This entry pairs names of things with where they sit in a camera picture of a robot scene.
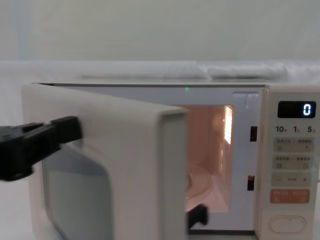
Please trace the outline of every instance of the microwave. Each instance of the microwave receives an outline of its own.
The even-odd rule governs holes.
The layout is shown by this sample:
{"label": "microwave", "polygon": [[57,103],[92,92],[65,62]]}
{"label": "microwave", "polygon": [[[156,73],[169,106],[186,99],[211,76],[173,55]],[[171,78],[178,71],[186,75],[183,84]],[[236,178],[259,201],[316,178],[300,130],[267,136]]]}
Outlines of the microwave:
{"label": "microwave", "polygon": [[[320,86],[288,82],[25,85],[26,123],[77,116],[83,133],[34,166],[33,232],[39,240],[311,240],[319,104]],[[187,231],[186,213],[199,204],[208,222]]]}

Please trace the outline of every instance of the control button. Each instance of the control button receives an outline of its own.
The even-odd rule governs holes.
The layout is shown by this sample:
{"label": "control button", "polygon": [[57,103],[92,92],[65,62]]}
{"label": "control button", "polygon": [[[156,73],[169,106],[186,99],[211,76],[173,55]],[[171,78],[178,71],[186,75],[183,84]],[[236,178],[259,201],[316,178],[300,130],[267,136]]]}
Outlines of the control button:
{"label": "control button", "polygon": [[272,189],[270,203],[272,204],[308,204],[309,189]]}
{"label": "control button", "polygon": [[276,172],[272,174],[273,187],[310,187],[311,173],[309,172]]}
{"label": "control button", "polygon": [[306,227],[307,222],[301,216],[275,216],[268,224],[271,232],[279,234],[301,233]]}
{"label": "control button", "polygon": [[313,153],[314,142],[313,137],[277,137],[273,142],[273,150],[278,153]]}
{"label": "control button", "polygon": [[283,186],[285,179],[285,173],[273,173],[271,178],[271,185],[274,187]]}
{"label": "control button", "polygon": [[308,170],[312,167],[314,157],[310,155],[275,155],[272,161],[273,169],[283,170]]}

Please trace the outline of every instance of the digital display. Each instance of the digital display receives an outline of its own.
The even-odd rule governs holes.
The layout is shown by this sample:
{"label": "digital display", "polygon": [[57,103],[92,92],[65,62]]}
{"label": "digital display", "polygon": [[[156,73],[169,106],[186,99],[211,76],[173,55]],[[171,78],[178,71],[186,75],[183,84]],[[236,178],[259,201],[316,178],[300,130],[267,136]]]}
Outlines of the digital display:
{"label": "digital display", "polygon": [[312,119],[315,115],[315,101],[280,101],[278,105],[278,118],[281,119]]}

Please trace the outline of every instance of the microwave control panel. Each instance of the microwave control panel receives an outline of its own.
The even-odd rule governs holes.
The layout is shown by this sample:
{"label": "microwave control panel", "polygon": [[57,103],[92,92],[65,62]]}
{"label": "microwave control panel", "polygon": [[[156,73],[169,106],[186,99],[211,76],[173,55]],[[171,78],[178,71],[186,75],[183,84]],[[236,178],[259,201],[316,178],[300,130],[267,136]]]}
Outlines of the microwave control panel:
{"label": "microwave control panel", "polygon": [[303,88],[293,87],[292,92],[271,89],[268,93],[261,228],[269,240],[280,236],[283,240],[308,240],[312,235],[319,173],[320,92],[295,92]]}

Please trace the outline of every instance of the orange button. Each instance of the orange button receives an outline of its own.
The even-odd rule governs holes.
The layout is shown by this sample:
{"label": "orange button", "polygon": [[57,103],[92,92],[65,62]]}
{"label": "orange button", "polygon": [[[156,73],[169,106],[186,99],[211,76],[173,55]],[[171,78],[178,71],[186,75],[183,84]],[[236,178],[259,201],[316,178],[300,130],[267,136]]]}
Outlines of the orange button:
{"label": "orange button", "polygon": [[309,200],[309,189],[272,189],[270,192],[272,204],[307,204]]}

